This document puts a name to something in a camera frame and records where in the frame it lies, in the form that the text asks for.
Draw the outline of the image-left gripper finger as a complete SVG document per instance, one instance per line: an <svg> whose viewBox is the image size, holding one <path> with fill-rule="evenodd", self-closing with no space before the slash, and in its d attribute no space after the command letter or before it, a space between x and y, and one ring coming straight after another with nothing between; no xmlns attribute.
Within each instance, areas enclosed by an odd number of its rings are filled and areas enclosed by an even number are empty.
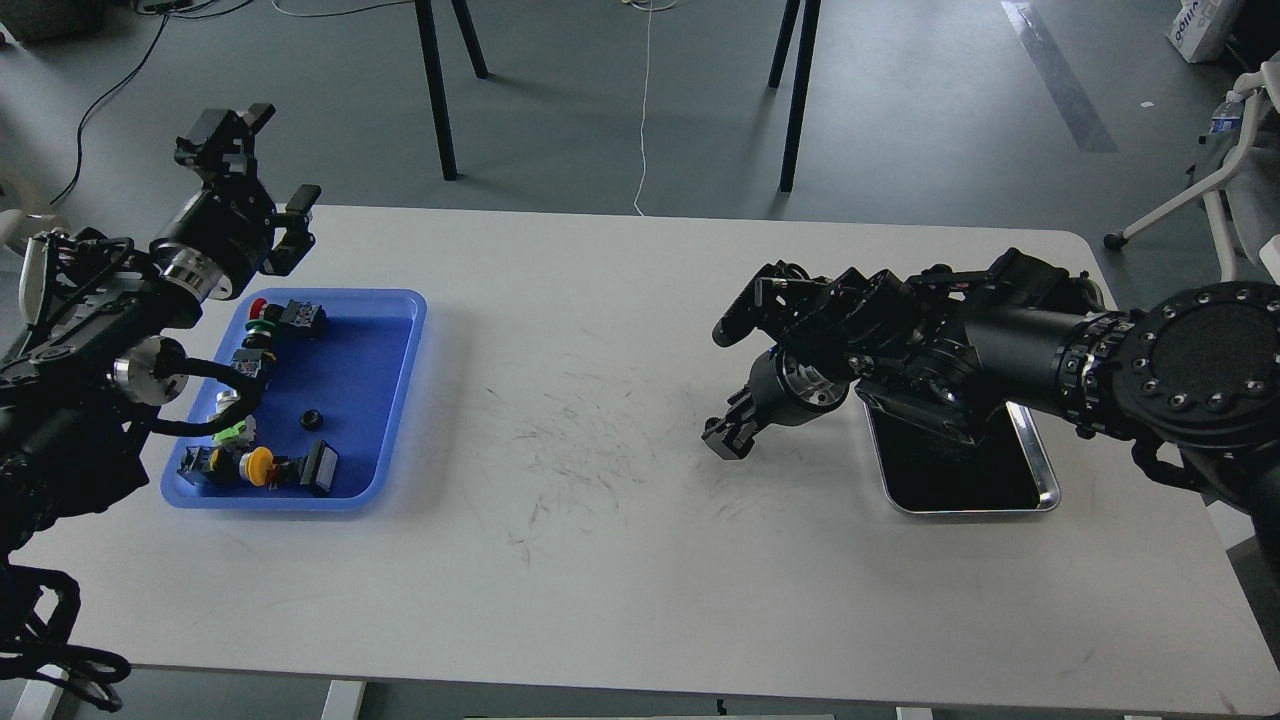
<svg viewBox="0 0 1280 720"><path fill-rule="evenodd" d="M256 102L244 111L207 109L187 135L175 138L174 160L197 174L201 193L266 196L255 138L275 111L270 102Z"/></svg>
<svg viewBox="0 0 1280 720"><path fill-rule="evenodd" d="M317 184L301 184L285 204L283 211L273 211L269 227L283 231L280 241L269 249L262 261L262 274L289 275L315 246L316 240L310 231L312 209L323 193Z"/></svg>

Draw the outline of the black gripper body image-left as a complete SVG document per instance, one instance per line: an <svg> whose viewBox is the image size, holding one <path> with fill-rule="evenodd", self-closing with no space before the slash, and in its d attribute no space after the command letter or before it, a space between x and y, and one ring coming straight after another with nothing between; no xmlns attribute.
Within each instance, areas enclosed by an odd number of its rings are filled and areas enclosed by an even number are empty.
<svg viewBox="0 0 1280 720"><path fill-rule="evenodd" d="M150 245L166 282L196 301L237 299L257 275L283 275L273 258L276 205L261 184L210 184Z"/></svg>

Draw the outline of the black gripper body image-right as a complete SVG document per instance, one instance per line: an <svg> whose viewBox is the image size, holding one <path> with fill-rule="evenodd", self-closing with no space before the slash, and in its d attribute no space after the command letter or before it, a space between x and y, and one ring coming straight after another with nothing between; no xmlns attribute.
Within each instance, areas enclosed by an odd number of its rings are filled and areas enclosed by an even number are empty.
<svg viewBox="0 0 1280 720"><path fill-rule="evenodd" d="M831 380L778 348L756 357L745 389L750 396L748 418L760 429L800 427L840 409L851 393L849 383Z"/></svg>

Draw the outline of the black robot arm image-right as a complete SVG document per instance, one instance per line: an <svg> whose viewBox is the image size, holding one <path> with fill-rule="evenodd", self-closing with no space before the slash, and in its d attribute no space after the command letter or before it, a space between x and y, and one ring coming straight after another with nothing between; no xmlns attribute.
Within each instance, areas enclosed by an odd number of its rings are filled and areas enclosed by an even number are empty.
<svg viewBox="0 0 1280 720"><path fill-rule="evenodd" d="M1108 310L1100 287L1010 249L984 270L901 279L762 266L716 323L721 347L762 331L756 357L703 442L746 457L767 427L799 427L850 393L959 445L1018 404L1085 439L1126 441L1153 482L1244 512L1277 568L1277 287L1226 281L1149 309Z"/></svg>

